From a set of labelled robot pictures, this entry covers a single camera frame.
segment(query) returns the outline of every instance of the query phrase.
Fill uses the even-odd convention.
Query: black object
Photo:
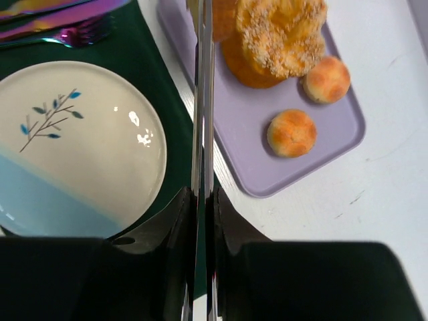
[[[182,189],[110,241],[1,238],[1,319],[180,320],[192,280],[191,195]],[[423,320],[384,245],[273,242],[221,188],[208,204],[207,271],[216,272],[223,320]]]

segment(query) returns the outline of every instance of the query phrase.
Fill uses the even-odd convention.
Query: knife
[[[0,11],[0,23],[26,15],[37,15],[42,12],[63,9],[87,1],[91,0],[19,0],[10,8]]]
[[[37,18],[21,27],[0,32],[0,42],[25,37],[32,33],[72,25],[73,23],[113,11],[128,2],[130,2],[130,0],[91,0],[81,5],[75,5]]]

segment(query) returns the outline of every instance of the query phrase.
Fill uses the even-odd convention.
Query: lavender tray
[[[185,0],[159,0],[158,16],[193,84],[197,39]],[[323,34],[328,53],[337,56],[327,26]],[[225,65],[219,46],[215,54],[216,139],[238,185],[246,193],[269,197],[346,153],[363,139],[364,118],[352,88],[341,101],[328,106],[312,104],[297,79],[289,79],[267,90],[255,90],[235,79]],[[270,121],[288,108],[307,112],[318,129],[315,147],[299,158],[276,157],[266,141]]]

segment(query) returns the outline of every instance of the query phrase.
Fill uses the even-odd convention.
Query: green placemat
[[[14,1],[2,0],[0,9],[7,8]],[[59,44],[40,43],[0,51],[0,79],[34,64],[74,60],[107,68],[140,90],[157,111],[168,146],[165,180],[156,201],[141,218],[145,221],[165,207],[182,186],[190,186],[193,123],[142,17],[138,2],[133,0],[112,15],[117,29],[109,38],[91,47],[69,49]],[[203,223],[199,231],[197,296],[206,291]]]

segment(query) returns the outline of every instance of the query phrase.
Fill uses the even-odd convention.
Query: leaf branch pattern
[[[44,115],[44,121],[41,124],[41,126],[38,127],[36,130],[36,126],[40,123],[39,121],[34,122],[34,124],[31,125],[30,116],[26,116],[26,124],[21,125],[21,131],[24,135],[27,136],[27,142],[25,145],[21,148],[19,152],[22,152],[28,144],[35,138],[35,137],[48,137],[48,138],[61,138],[60,135],[54,134],[54,133],[45,133],[44,130],[47,130],[48,128],[53,128],[58,131],[61,130],[61,128],[58,126],[58,124],[64,122],[65,120],[69,119],[69,117],[64,117],[60,120],[52,120],[52,118],[60,113],[60,112],[69,112],[72,114],[74,118],[77,119],[83,119],[84,117],[77,111],[72,110],[74,105],[62,108],[63,105],[70,99],[76,99],[79,97],[81,93],[77,92],[77,88],[74,88],[67,96],[64,95],[58,95],[58,98],[53,100],[52,107],[50,109],[47,108],[47,104],[43,103],[43,108],[41,107],[33,107],[32,109],[38,113]]]

